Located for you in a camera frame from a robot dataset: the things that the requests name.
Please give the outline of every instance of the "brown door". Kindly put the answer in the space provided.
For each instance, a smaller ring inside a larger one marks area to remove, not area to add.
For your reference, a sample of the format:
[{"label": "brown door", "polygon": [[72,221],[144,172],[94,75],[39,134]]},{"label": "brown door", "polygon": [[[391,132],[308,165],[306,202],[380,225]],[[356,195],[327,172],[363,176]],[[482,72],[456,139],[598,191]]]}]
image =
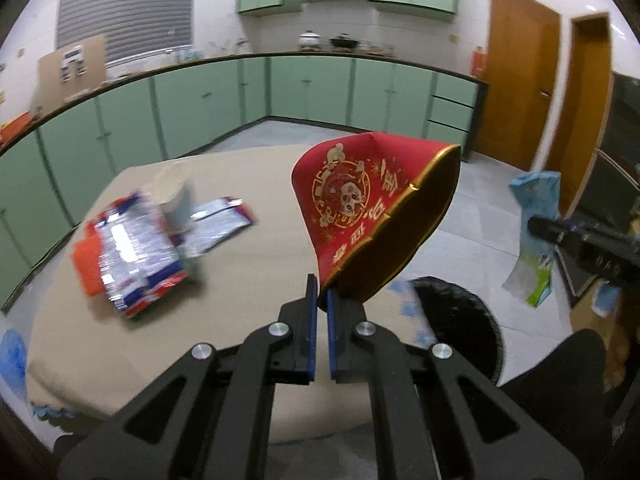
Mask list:
[{"label": "brown door", "polygon": [[489,83],[474,149],[528,170],[556,82],[560,16],[534,0],[492,0]]},{"label": "brown door", "polygon": [[562,173],[560,212],[566,213],[586,173],[609,97],[611,41],[608,14],[576,18],[566,94],[546,163]]}]

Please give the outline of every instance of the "dark countertop edge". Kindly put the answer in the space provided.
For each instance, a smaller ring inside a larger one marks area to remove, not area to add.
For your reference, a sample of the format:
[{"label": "dark countertop edge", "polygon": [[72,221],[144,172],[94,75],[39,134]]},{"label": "dark countertop edge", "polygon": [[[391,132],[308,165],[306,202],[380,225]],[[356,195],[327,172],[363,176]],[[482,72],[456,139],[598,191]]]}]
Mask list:
[{"label": "dark countertop edge", "polygon": [[177,63],[171,66],[164,66],[164,67],[148,70],[146,72],[141,72],[139,74],[132,75],[130,77],[117,79],[117,80],[114,80],[113,82],[108,82],[104,85],[101,85],[100,87],[87,92],[86,94],[80,96],[79,98],[74,99],[73,101],[68,102],[65,105],[62,105],[60,108],[57,108],[53,112],[50,112],[49,114],[46,114],[38,118],[36,121],[33,121],[33,123],[29,124],[27,129],[25,129],[21,134],[14,137],[6,145],[0,148],[0,156],[4,155],[12,146],[16,145],[18,142],[20,142],[24,137],[29,135],[31,132],[33,132],[34,130],[37,130],[44,123],[47,123],[47,121],[50,121],[56,116],[60,115],[61,113],[66,112],[67,110],[69,110],[69,108],[73,108],[76,105],[79,105],[85,101],[88,101],[89,99],[93,99],[94,97],[100,94],[108,92],[109,90],[118,88],[119,86],[123,86],[128,83],[133,83],[135,81],[146,79],[152,76],[161,75],[167,72],[172,72],[173,70],[180,70],[181,68],[189,68],[191,66],[199,66],[199,65],[209,64],[209,63],[216,63],[220,61],[229,61],[229,60],[235,60],[235,59],[247,59],[252,57],[282,57],[282,56],[329,56],[329,57],[354,57],[357,59],[372,59],[375,61],[386,61],[390,63],[398,63],[398,64],[403,64],[408,66],[415,66],[417,68],[423,68],[426,70],[431,70],[433,72],[439,72],[439,73],[447,74],[453,77],[457,77],[459,79],[472,81],[474,83],[478,83],[479,85],[484,85],[484,86],[487,85],[487,83],[481,79],[478,79],[469,75],[464,75],[458,72],[454,72],[452,70],[446,70],[444,68],[438,68],[435,66],[416,63],[413,61],[405,61],[402,59],[397,59],[395,57],[372,56],[367,54],[349,54],[348,52],[301,52],[301,51],[295,50],[292,52],[263,52],[259,54],[237,54],[234,56],[208,57],[206,59],[197,59],[195,61],[187,61],[184,63]]}]

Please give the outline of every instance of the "gray tile floor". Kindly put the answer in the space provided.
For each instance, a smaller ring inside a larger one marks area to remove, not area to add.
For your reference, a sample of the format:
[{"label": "gray tile floor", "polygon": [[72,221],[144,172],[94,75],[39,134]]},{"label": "gray tile floor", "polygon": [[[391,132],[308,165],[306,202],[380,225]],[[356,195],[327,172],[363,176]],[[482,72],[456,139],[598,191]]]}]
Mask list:
[{"label": "gray tile floor", "polygon": [[[209,152],[254,146],[317,144],[347,134],[337,130],[267,121],[220,142]],[[571,333],[569,304],[557,271],[553,293],[536,309],[502,289],[516,262],[520,208],[508,183],[522,172],[473,154],[463,163],[453,202],[439,229],[418,250],[402,272],[404,278],[437,276],[477,294],[501,326],[506,343],[506,364],[501,381],[531,368]],[[33,317],[49,285],[60,255],[49,262],[18,298],[4,327],[15,328],[28,344]],[[0,380],[0,394],[11,397]],[[34,420],[24,406],[11,405],[27,417],[28,424],[51,446],[60,432]],[[274,446],[270,450],[267,478],[375,478],[375,454],[370,428],[361,428],[299,446]]]}]

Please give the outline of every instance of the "beige tablecloth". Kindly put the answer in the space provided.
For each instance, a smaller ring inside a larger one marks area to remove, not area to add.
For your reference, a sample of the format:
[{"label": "beige tablecloth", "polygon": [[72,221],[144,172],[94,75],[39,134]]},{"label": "beige tablecloth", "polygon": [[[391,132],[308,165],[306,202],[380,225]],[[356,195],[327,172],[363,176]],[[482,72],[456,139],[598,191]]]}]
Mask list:
[{"label": "beige tablecloth", "polygon": [[[104,295],[88,300],[71,263],[73,236],[36,316],[28,352],[31,402],[105,418],[117,412],[193,344],[225,348],[274,321],[280,306],[305,293],[317,273],[313,247],[290,184],[309,146],[251,148],[187,158],[195,202],[242,198],[258,224],[201,258],[204,284],[184,286],[139,321],[121,319]],[[89,212],[150,182],[169,162],[130,168],[103,192]],[[400,316],[401,300],[388,289],[366,304],[369,319],[410,342],[418,327]],[[326,316],[318,316],[316,382],[279,384],[271,441],[346,430],[370,420],[367,387],[330,381]]]}]

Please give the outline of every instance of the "gold trim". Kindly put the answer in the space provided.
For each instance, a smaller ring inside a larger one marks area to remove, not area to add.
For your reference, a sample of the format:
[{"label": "gold trim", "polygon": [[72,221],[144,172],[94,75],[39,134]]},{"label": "gold trim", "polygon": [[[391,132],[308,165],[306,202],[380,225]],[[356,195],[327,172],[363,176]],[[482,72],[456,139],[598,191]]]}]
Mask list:
[{"label": "gold trim", "polygon": [[[347,263],[349,263],[349,261],[351,261],[356,254],[358,254],[361,250],[363,250],[363,248],[366,247],[367,244],[370,244],[372,241],[374,241],[374,239],[376,238],[376,235],[378,234],[380,229],[382,229],[382,227],[385,225],[385,223],[391,218],[391,215],[393,214],[393,212],[396,209],[398,209],[400,206],[402,206],[404,204],[404,202],[406,202],[406,200],[413,193],[415,193],[415,192],[420,190],[420,188],[422,187],[422,184],[424,183],[425,179],[431,173],[431,170],[433,170],[433,168],[436,166],[436,164],[438,164],[443,158],[445,158],[447,155],[449,155],[450,152],[452,152],[454,150],[460,150],[461,148],[462,147],[460,146],[460,144],[452,144],[450,146],[447,146],[446,148],[442,148],[438,153],[435,154],[435,156],[427,164],[427,166],[424,168],[424,170],[422,170],[420,175],[418,175],[418,177],[416,177],[409,184],[409,186],[402,192],[402,195],[396,201],[396,203],[393,204],[384,213],[382,213],[382,216],[383,216],[382,219],[380,219],[378,221],[378,224],[373,227],[373,230],[372,230],[371,234],[368,237],[364,238],[364,240],[359,242],[353,248],[353,250],[340,262],[340,264],[337,267],[335,267],[335,269],[332,271],[332,273],[329,274],[329,277],[326,279],[325,284],[322,286],[322,290],[326,290],[326,289],[330,288],[330,285],[332,284],[332,281],[335,279],[336,275],[344,269],[345,265]],[[458,164],[458,175],[457,176],[458,177],[460,176],[460,164]],[[440,225],[440,222],[442,222],[442,219],[444,218],[444,215],[449,210],[449,206],[451,205],[451,201],[453,200],[453,195],[456,192],[456,187],[457,187],[457,185],[452,188],[451,193],[449,195],[449,199],[447,200],[447,203],[446,203],[446,207],[444,207],[442,209],[442,211],[441,211],[440,215],[438,216],[438,218],[436,219],[436,221],[426,230],[425,235],[421,238],[420,242],[416,245],[415,249],[408,255],[408,257],[402,262],[402,264],[387,279],[384,280],[384,282],[380,285],[380,288],[378,290],[382,289],[388,282],[390,282],[392,279],[394,279],[400,273],[400,271],[402,269],[404,269],[407,266],[407,264],[414,257],[414,254],[418,251],[420,246],[437,229],[438,225]],[[372,298],[373,295],[375,295],[377,292],[378,291],[374,292],[368,298],[365,298],[364,300],[362,300],[362,302],[364,303],[368,299]]]}]

